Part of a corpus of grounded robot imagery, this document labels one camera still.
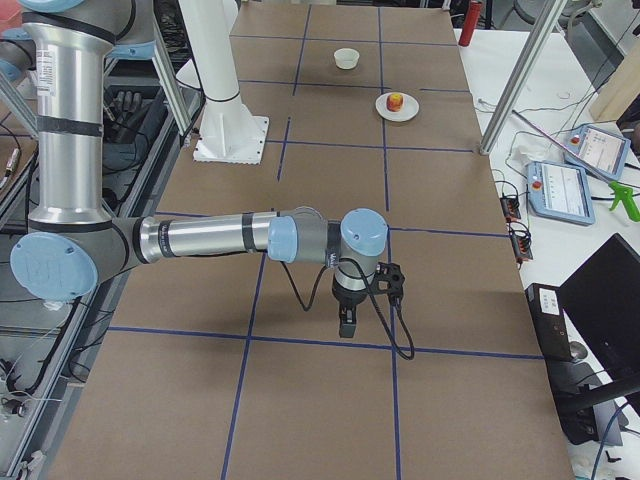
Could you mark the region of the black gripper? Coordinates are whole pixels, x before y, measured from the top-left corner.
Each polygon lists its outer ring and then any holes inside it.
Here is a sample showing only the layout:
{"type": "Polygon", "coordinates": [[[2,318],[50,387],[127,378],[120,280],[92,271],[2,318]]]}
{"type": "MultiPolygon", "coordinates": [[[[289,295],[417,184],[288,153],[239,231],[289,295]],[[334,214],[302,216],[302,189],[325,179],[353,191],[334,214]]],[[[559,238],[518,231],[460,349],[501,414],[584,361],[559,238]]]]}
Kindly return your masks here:
{"type": "Polygon", "coordinates": [[[339,337],[353,338],[357,328],[356,309],[368,294],[365,289],[349,290],[337,281],[332,283],[332,294],[339,303],[339,337]]]}

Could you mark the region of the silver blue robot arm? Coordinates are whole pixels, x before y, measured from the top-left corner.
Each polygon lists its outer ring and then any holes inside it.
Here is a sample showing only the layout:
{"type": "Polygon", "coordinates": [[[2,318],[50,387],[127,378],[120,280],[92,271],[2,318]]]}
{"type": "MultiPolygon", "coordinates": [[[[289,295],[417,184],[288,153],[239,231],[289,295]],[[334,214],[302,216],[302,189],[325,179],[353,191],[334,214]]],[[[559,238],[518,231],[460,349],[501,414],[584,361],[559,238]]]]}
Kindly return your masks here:
{"type": "Polygon", "coordinates": [[[354,335],[358,305],[392,278],[379,260],[388,232],[379,213],[359,208],[339,221],[309,207],[199,220],[113,217],[102,204],[104,63],[120,46],[153,54],[153,5],[26,1],[22,8],[35,44],[40,162],[39,203],[10,255],[22,287],[66,302],[164,258],[264,253],[332,270],[339,334],[354,335]]]}

